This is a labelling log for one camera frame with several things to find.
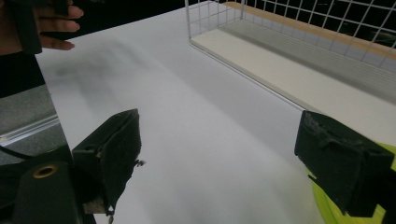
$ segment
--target white table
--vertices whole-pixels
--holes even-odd
[[[323,223],[293,153],[301,108],[187,35],[182,8],[37,55],[71,148],[113,114],[139,110],[147,164],[134,170],[114,223]]]

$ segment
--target wire basket frame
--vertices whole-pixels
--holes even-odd
[[[396,104],[396,1],[186,0],[186,9],[190,39],[225,29]]]

